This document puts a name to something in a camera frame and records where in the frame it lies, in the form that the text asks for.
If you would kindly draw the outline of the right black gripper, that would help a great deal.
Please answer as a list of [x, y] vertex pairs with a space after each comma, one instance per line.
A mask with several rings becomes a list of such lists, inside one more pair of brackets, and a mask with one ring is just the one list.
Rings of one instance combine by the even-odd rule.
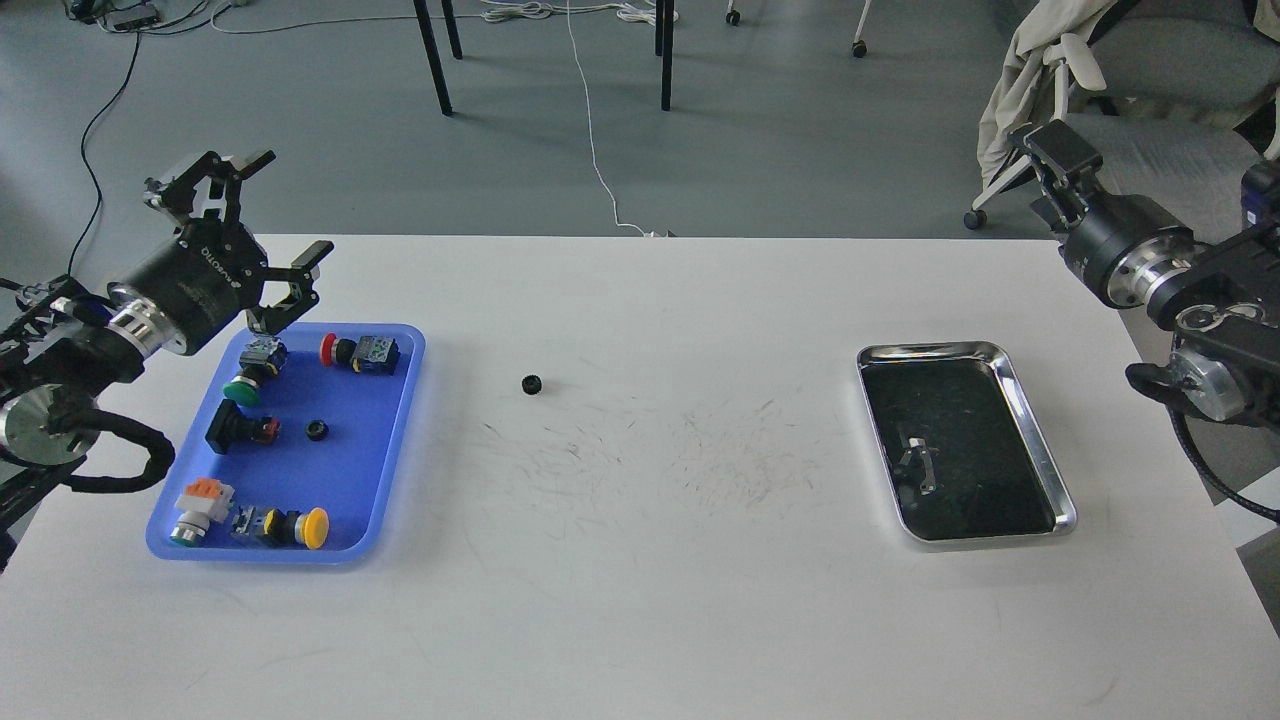
[[1069, 231], [1064, 261], [1102, 304], [1139, 307], [1165, 281], [1190, 268], [1190, 228], [1152, 199], [1103, 192], [1100, 151], [1066, 122], [1024, 124], [1010, 140], [1041, 187], [1030, 209], [1051, 231]]

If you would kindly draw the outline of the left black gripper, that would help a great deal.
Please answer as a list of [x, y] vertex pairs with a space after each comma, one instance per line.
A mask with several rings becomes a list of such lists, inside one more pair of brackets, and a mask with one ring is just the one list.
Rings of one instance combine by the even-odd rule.
[[[319, 304], [314, 290], [320, 261], [335, 247], [312, 242], [288, 266], [266, 266], [268, 255], [241, 220], [243, 183], [276, 159], [273, 150], [247, 158], [215, 151], [179, 161], [143, 182], [143, 202], [173, 225], [172, 237], [134, 270], [108, 284], [122, 307], [143, 300], [172, 328], [165, 348], [189, 356], [246, 310], [255, 334], [280, 334]], [[214, 225], [196, 225], [211, 220]], [[259, 302], [262, 283], [283, 283], [287, 296]]]

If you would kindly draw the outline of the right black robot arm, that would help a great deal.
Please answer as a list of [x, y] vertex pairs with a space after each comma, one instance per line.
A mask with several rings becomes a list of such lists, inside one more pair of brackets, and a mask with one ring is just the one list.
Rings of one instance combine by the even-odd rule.
[[1207, 465], [1188, 419], [1277, 429], [1277, 161], [1242, 178], [1243, 231], [1216, 245], [1155, 200], [1110, 193], [1101, 154], [1062, 120], [1023, 126], [1012, 145], [1042, 195], [1033, 210], [1059, 236], [1066, 268], [1102, 304], [1143, 307], [1172, 336], [1165, 365], [1132, 364], [1130, 387], [1162, 404], [1201, 479], [1243, 509], [1275, 509], [1230, 489]]

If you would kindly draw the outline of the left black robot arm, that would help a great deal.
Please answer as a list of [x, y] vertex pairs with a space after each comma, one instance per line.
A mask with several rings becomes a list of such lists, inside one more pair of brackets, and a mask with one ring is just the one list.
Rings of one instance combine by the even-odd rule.
[[274, 161], [215, 151], [146, 182], [146, 204], [174, 224], [170, 240], [136, 269], [88, 291], [72, 275], [14, 286], [20, 315], [3, 332], [3, 560], [13, 527], [52, 491], [125, 495], [169, 473], [173, 442], [109, 413], [99, 396], [136, 380], [161, 350], [191, 356], [238, 316], [257, 337], [276, 337], [319, 301], [320, 240], [288, 266], [273, 266], [241, 219], [243, 183]]

